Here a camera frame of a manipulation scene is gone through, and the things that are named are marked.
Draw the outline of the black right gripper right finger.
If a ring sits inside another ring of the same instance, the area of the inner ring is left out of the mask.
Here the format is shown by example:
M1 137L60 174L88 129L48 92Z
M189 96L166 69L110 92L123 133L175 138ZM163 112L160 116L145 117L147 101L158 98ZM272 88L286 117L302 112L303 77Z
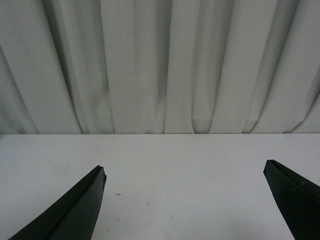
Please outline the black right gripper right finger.
M264 170L272 196L296 240L320 238L320 187L275 160Z

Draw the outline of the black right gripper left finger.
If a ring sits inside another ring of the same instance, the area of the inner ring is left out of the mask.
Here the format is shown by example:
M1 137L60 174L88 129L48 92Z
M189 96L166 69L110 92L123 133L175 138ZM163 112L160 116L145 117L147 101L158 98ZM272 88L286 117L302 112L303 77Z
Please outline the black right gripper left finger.
M11 240L90 240L99 212L107 176L96 166Z

